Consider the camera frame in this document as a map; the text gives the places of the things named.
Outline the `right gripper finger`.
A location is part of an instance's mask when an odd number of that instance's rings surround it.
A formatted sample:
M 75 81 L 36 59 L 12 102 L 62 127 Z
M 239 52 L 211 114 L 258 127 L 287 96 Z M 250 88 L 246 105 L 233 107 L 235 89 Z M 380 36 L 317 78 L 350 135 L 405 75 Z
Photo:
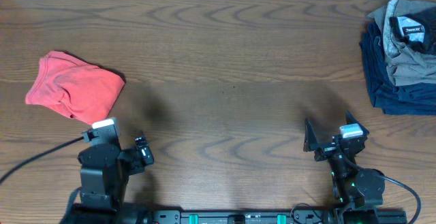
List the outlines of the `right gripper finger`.
M 318 148 L 319 143 L 309 119 L 305 119 L 305 140 L 303 145 L 304 152 L 314 151 Z
M 347 124 L 348 125 L 351 125 L 351 124 L 357 124 L 357 125 L 359 125 L 359 127 L 361 128 L 361 130 L 363 131 L 363 134 L 364 135 L 369 135 L 369 131 L 367 130 L 367 128 L 366 127 L 364 127 L 355 117 L 354 117 L 354 115 L 348 110 L 346 113 L 345 113 L 345 119 L 346 119 L 346 121 L 347 121 Z

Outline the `orange soccer t-shirt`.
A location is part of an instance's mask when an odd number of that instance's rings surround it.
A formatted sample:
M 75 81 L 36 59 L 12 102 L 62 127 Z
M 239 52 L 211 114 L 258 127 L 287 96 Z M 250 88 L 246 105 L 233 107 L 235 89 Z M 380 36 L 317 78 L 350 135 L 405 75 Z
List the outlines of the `orange soccer t-shirt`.
M 106 119 L 125 81 L 119 75 L 70 54 L 51 51 L 39 61 L 25 103 L 93 124 Z

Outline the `black t-shirt orange contour print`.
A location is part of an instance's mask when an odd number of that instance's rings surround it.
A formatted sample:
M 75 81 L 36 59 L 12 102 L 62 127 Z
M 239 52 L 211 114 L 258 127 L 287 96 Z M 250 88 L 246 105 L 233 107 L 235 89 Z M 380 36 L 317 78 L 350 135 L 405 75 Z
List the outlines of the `black t-shirt orange contour print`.
M 389 19 L 394 36 L 413 51 L 435 55 L 435 7 Z

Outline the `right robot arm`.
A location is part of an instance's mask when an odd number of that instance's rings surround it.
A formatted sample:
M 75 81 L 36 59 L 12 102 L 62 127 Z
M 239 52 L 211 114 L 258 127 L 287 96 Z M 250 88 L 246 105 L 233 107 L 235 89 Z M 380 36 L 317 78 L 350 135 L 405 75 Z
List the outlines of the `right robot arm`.
M 369 131 L 351 112 L 345 113 L 346 125 L 331 141 L 321 143 L 311 122 L 305 120 L 303 150 L 313 152 L 316 161 L 327 161 L 332 177 L 334 198 L 339 203 L 323 210 L 321 223 L 370 223 L 377 221 L 376 209 L 383 204 L 385 183 L 382 174 L 357 165 L 355 157 L 365 149 Z

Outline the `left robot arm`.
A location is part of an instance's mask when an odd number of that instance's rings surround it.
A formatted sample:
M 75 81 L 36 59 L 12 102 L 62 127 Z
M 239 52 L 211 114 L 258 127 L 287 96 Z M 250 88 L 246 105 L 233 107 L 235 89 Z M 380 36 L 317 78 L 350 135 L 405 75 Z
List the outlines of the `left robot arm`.
M 150 224 L 153 213 L 147 208 L 125 203 L 129 177 L 154 164 L 144 135 L 135 145 L 122 149 L 113 126 L 90 129 L 83 134 L 90 147 L 81 151 L 81 186 L 69 197 L 62 223 Z

